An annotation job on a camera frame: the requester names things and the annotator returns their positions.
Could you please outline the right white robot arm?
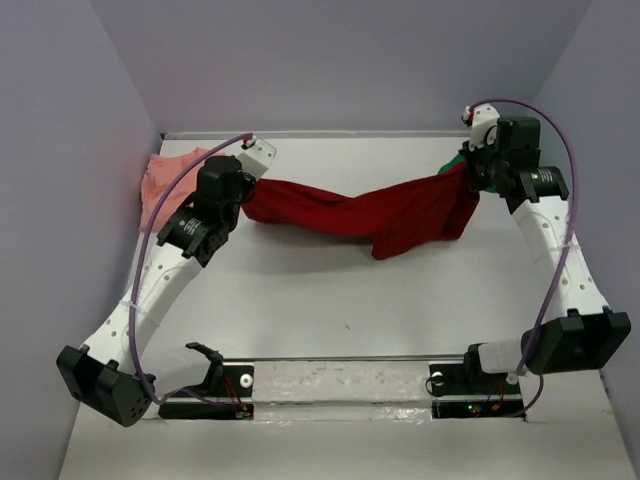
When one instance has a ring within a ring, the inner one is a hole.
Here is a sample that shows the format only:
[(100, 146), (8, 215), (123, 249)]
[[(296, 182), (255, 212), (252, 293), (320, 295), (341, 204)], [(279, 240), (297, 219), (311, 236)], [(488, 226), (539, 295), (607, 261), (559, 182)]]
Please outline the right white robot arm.
[(463, 116), (470, 137), (461, 154), (470, 187), (505, 200), (546, 292), (520, 338), (470, 347), (485, 375), (536, 375), (602, 369), (631, 331), (596, 286), (575, 234), (576, 205), (561, 171), (540, 163), (533, 117), (504, 117), (490, 104)]

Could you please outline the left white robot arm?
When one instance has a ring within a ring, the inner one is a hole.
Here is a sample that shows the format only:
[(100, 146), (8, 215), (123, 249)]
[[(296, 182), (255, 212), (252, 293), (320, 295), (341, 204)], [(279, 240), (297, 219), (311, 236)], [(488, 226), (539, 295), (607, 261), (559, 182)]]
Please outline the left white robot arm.
[(222, 355), (199, 342), (168, 350), (152, 373), (141, 356), (173, 303), (226, 243), (268, 168), (249, 153), (205, 160), (195, 191), (156, 245), (141, 250), (134, 282), (112, 313), (81, 346), (59, 353), (56, 366), (74, 399), (130, 427), (175, 393), (202, 398), (224, 383)]

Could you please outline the red t shirt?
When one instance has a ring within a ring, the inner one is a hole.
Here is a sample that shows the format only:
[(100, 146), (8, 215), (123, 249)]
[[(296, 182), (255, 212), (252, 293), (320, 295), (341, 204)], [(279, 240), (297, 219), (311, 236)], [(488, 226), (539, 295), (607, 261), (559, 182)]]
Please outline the red t shirt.
[(480, 201), (466, 167), (347, 197), (319, 188), (260, 180), (243, 206), (256, 222), (300, 227), (344, 238), (368, 238), (385, 260), (432, 242), (459, 239)]

